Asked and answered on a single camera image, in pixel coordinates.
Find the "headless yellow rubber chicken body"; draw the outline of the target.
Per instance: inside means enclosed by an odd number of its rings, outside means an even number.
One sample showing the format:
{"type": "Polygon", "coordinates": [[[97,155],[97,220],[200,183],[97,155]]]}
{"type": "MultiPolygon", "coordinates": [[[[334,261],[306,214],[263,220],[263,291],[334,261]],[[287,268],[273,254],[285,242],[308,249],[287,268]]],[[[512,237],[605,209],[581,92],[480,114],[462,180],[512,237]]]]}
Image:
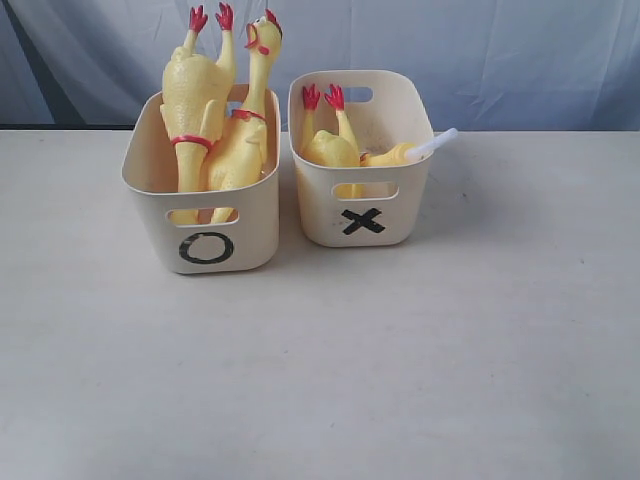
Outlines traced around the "headless yellow rubber chicken body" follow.
{"type": "Polygon", "coordinates": [[[299,155],[306,161],[329,168],[357,168],[361,166],[356,136],[345,112],[343,90],[331,84],[330,91],[322,94],[316,85],[302,87],[304,120],[299,155]],[[338,134],[314,129],[314,115],[321,96],[334,109],[338,134]]]}

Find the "cream bin marked X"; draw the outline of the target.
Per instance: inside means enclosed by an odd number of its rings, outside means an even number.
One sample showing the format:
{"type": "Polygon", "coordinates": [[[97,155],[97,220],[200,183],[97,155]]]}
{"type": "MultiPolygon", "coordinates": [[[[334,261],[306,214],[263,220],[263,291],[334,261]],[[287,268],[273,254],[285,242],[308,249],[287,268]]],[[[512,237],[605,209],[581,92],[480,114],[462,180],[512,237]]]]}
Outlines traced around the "cream bin marked X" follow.
{"type": "MultiPolygon", "coordinates": [[[[331,84],[344,94],[345,112],[360,150],[383,154],[399,143],[420,145],[431,138],[422,99],[413,82],[387,70],[331,70],[307,73],[289,89],[289,139],[299,211],[305,235],[327,247],[393,245],[413,231],[429,168],[418,163],[394,167],[329,168],[299,155],[304,120],[302,87],[322,94],[331,84]]],[[[334,109],[321,96],[314,129],[338,134],[334,109]]]]}

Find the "broken chicken head with squeaker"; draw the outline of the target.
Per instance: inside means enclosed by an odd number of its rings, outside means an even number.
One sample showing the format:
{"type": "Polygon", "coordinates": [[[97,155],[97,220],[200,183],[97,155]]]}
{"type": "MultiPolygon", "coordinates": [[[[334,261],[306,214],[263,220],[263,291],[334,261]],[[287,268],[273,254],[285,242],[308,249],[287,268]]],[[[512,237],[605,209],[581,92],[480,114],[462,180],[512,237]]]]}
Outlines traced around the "broken chicken head with squeaker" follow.
{"type": "Polygon", "coordinates": [[[418,163],[455,139],[458,133],[456,128],[450,128],[420,145],[399,143],[383,154],[364,153],[360,157],[360,165],[364,167],[394,167],[418,163]]]}

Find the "yellow rubber chicken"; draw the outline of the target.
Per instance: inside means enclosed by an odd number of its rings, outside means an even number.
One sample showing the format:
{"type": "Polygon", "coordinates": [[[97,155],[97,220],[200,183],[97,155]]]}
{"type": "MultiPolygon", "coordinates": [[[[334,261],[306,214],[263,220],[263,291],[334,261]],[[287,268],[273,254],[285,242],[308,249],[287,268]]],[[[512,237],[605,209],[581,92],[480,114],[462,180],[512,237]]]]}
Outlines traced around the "yellow rubber chicken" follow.
{"type": "Polygon", "coordinates": [[[235,82],[234,11],[219,4],[215,14],[222,33],[216,60],[196,52],[196,41],[208,21],[203,6],[190,10],[184,42],[177,46],[162,76],[160,113],[177,160],[178,191],[201,189],[201,167],[222,137],[226,103],[235,82]]]}
{"type": "Polygon", "coordinates": [[[206,159],[205,187],[212,191],[258,182],[268,158],[265,95],[283,32],[276,15],[266,9],[262,17],[247,25],[246,33],[248,92],[241,106],[225,119],[223,136],[206,159]]]}

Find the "cream bin marked O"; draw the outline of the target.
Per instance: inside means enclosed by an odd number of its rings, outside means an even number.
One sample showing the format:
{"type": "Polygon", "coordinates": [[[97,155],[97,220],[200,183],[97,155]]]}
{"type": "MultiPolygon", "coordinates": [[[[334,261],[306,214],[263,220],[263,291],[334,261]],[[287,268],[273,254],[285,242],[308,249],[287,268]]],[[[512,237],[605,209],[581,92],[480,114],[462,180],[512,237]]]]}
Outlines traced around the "cream bin marked O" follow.
{"type": "Polygon", "coordinates": [[[268,162],[262,179],[231,191],[179,193],[177,161],[160,115],[162,95],[152,95],[139,114],[122,178],[160,262],[179,274],[250,270],[268,262],[279,243],[279,99],[268,89],[265,111],[268,162]],[[232,207],[235,220],[223,224],[176,225],[175,210],[232,207]]]}

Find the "blue-grey backdrop curtain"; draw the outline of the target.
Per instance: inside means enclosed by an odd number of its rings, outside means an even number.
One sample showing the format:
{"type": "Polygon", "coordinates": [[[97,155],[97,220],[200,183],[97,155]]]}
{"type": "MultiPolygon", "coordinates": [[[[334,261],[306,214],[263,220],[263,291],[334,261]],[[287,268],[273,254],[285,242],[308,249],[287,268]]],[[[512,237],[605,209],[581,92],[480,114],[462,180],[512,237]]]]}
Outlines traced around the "blue-grey backdrop curtain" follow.
{"type": "MultiPolygon", "coordinates": [[[[130,125],[182,43],[188,1],[5,1],[3,125],[130,125]]],[[[433,126],[637,130],[635,1],[235,1],[284,31],[271,88],[319,70],[409,77],[433,126]]]]}

